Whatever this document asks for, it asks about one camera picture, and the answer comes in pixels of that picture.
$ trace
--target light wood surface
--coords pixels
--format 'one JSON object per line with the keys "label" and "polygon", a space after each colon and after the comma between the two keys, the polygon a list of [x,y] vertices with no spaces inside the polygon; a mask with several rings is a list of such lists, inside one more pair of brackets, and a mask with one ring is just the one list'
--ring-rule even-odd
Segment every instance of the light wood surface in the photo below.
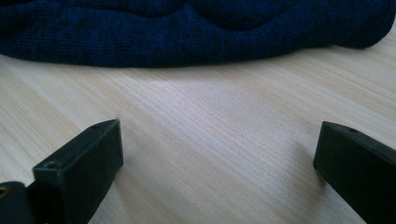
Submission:
{"label": "light wood surface", "polygon": [[363,223],[312,161],[323,120],[396,148],[396,29],[365,50],[181,68],[0,56],[0,182],[29,185],[115,118],[124,166],[91,223]]}

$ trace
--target knitted sweater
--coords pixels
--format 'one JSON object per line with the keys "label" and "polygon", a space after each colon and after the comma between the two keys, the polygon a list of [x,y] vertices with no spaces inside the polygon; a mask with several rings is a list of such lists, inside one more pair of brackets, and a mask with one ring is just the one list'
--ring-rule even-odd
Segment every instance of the knitted sweater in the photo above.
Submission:
{"label": "knitted sweater", "polygon": [[395,0],[3,0],[0,54],[159,67],[362,49],[389,32],[395,8]]}

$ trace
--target navy blue sweater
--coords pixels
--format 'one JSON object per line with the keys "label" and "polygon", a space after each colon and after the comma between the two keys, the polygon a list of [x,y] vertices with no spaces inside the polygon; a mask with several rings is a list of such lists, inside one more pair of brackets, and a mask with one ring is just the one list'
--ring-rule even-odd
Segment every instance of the navy blue sweater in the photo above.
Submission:
{"label": "navy blue sweater", "polygon": [[361,49],[389,32],[395,8],[395,0],[3,0],[0,54],[158,67]]}

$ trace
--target wood grain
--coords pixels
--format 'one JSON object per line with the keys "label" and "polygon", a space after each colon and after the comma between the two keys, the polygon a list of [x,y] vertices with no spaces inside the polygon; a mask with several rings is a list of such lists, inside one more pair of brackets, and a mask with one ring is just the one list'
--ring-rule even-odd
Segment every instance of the wood grain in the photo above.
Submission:
{"label": "wood grain", "polygon": [[396,29],[365,50],[110,69],[0,56],[0,182],[119,118],[125,163],[91,223],[363,223],[312,166],[323,120],[396,148]]}

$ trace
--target black plastic piece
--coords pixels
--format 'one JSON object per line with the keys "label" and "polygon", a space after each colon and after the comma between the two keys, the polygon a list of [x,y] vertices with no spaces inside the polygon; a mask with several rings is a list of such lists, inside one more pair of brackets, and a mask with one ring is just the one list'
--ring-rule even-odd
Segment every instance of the black plastic piece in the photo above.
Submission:
{"label": "black plastic piece", "polygon": [[396,223],[396,151],[323,122],[314,167],[367,223]]}
{"label": "black plastic piece", "polygon": [[[121,166],[120,122],[109,120],[91,126],[35,166],[35,182],[26,189],[27,197],[23,184],[5,184],[13,192],[21,190],[18,197],[27,198],[24,202],[29,202],[37,224],[88,223]],[[25,216],[28,210],[12,211]],[[10,217],[0,223],[33,222],[14,222]]]}
{"label": "black plastic piece", "polygon": [[26,188],[22,183],[0,184],[0,223],[35,224]]}

